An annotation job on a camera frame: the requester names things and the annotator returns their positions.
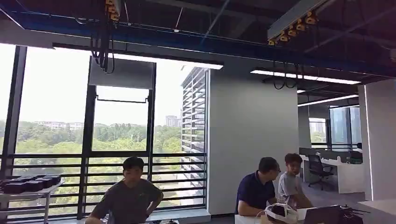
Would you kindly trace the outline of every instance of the short black hair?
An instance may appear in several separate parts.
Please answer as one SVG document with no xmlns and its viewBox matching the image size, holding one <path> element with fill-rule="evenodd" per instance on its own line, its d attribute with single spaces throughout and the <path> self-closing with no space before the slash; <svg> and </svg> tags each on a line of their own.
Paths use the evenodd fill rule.
<svg viewBox="0 0 396 224">
<path fill-rule="evenodd" d="M 259 171 L 265 174 L 271 170 L 279 170 L 278 162 L 272 157 L 261 158 L 259 163 Z"/>
<path fill-rule="evenodd" d="M 132 156 L 127 158 L 122 164 L 122 168 L 124 168 L 124 170 L 131 169 L 133 167 L 139 167 L 141 170 L 143 170 L 144 167 L 143 160 L 136 156 Z"/>
<path fill-rule="evenodd" d="M 302 163 L 303 159 L 301 159 L 300 155 L 297 153 L 288 153 L 287 155 L 285 155 L 285 163 L 289 164 L 292 162 Z"/>
</svg>

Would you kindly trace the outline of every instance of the man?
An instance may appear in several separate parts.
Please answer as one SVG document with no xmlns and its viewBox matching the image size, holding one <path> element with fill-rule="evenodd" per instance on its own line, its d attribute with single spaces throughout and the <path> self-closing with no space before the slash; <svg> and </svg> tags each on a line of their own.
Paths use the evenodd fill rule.
<svg viewBox="0 0 396 224">
<path fill-rule="evenodd" d="M 245 176 L 239 184 L 235 214 L 256 216 L 265 210 L 267 202 L 276 203 L 275 188 L 272 181 L 280 173 L 279 164 L 272 157 L 260 160 L 259 169 Z"/>
<path fill-rule="evenodd" d="M 293 209 L 311 208 L 312 203 L 303 193 L 299 179 L 296 175 L 300 173 L 303 160 L 296 153 L 285 156 L 286 172 L 279 178 L 279 195 Z"/>
<path fill-rule="evenodd" d="M 160 189 L 141 179 L 144 162 L 129 157 L 122 164 L 124 179 L 113 185 L 96 205 L 85 224 L 102 224 L 110 214 L 109 224 L 144 223 L 163 198 Z"/>
<path fill-rule="evenodd" d="M 359 142 L 358 144 L 356 144 L 357 148 L 354 148 L 353 151 L 359 152 L 359 153 L 363 153 L 363 150 L 361 148 L 361 142 Z"/>
</svg>

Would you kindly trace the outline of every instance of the white headset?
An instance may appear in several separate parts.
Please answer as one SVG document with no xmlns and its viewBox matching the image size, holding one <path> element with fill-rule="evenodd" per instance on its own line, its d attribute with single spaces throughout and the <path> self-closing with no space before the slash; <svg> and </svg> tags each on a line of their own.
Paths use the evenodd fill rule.
<svg viewBox="0 0 396 224">
<path fill-rule="evenodd" d="M 272 208 L 274 206 L 282 206 L 283 209 L 284 209 L 285 216 L 281 216 L 281 215 L 275 214 L 272 211 Z M 280 204 L 280 203 L 272 204 L 272 205 L 268 206 L 265 209 L 265 214 L 267 214 L 267 216 L 270 216 L 270 217 L 274 218 L 275 220 L 282 221 L 282 222 L 285 222 L 287 224 L 296 224 L 297 221 L 298 221 L 298 213 L 297 213 L 297 211 L 292 209 L 287 204 Z"/>
</svg>

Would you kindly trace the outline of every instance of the yellow connector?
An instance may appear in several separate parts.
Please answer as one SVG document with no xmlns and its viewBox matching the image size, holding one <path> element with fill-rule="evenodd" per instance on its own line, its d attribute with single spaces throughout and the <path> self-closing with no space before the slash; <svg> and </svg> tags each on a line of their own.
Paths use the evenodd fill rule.
<svg viewBox="0 0 396 224">
<path fill-rule="evenodd" d="M 268 45 L 275 46 L 276 42 L 274 40 L 268 40 Z"/>
<path fill-rule="evenodd" d="M 116 13 L 111 13 L 111 14 L 110 14 L 110 19 L 111 19 L 111 20 L 114 20 L 114 21 L 118 21 L 120 18 L 119 18 L 119 16 L 118 16 L 118 14 L 116 14 Z"/>
<path fill-rule="evenodd" d="M 308 12 L 307 18 L 305 19 L 305 22 L 307 24 L 315 25 L 318 21 L 319 20 L 315 14 L 313 14 L 312 12 Z"/>
<path fill-rule="evenodd" d="M 290 37 L 287 34 L 282 35 L 281 38 L 280 38 L 280 40 L 283 41 L 283 42 L 287 42 L 287 41 L 289 41 L 289 39 L 290 39 Z"/>
<path fill-rule="evenodd" d="M 110 13 L 115 13 L 115 7 L 114 6 L 108 6 L 107 11 Z"/>
<path fill-rule="evenodd" d="M 289 31 L 287 32 L 289 36 L 297 36 L 297 31 L 293 28 L 293 25 L 289 26 Z"/>
<path fill-rule="evenodd" d="M 302 19 L 297 20 L 296 29 L 300 31 L 305 31 L 305 24 L 303 23 Z"/>
</svg>

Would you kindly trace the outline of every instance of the gray t-shirt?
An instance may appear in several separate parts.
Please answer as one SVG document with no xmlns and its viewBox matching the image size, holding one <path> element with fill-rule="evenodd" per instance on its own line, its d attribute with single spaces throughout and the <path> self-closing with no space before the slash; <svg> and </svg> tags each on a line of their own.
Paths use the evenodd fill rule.
<svg viewBox="0 0 396 224">
<path fill-rule="evenodd" d="M 120 181 L 106 191 L 91 215 L 103 218 L 110 214 L 109 224 L 144 223 L 147 207 L 160 196 L 161 190 L 145 179 L 133 188 Z"/>
<path fill-rule="evenodd" d="M 285 199 L 285 203 L 294 209 L 298 209 L 297 202 L 291 198 L 291 195 L 303 194 L 301 184 L 295 175 L 288 175 L 287 172 L 279 178 L 279 196 Z"/>
</svg>

